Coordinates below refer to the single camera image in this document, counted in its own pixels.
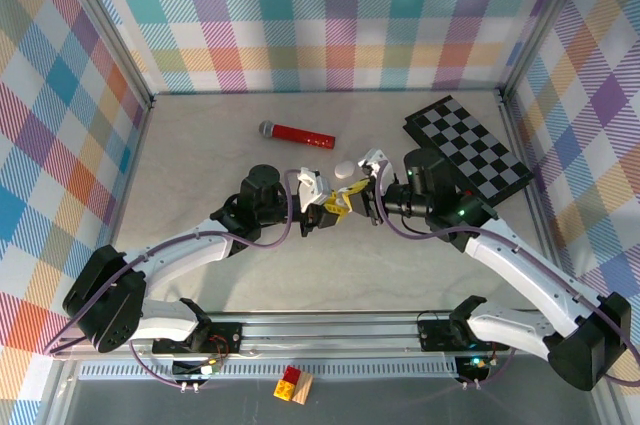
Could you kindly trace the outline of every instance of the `red block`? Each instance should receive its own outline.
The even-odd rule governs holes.
[[[287,369],[284,371],[284,376],[282,377],[282,379],[285,382],[297,385],[298,379],[300,378],[300,373],[302,373],[302,371],[298,370],[297,368],[287,367]]]

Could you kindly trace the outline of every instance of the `plaid wall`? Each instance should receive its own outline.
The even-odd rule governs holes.
[[[103,1],[149,84],[176,93],[491,89],[546,2]]]
[[[61,303],[108,238],[143,107],[78,0],[0,0],[0,424],[30,424]]]
[[[640,343],[640,0],[569,0],[518,92],[562,264],[631,300]]]

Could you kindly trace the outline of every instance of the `red microphone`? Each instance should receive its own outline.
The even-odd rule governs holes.
[[[300,130],[299,128],[285,127],[284,125],[275,125],[269,120],[265,120],[260,124],[260,133],[267,137],[280,138],[289,140],[290,142],[306,143],[314,147],[333,149],[336,144],[336,137],[324,135],[322,133],[309,132],[308,130]]]

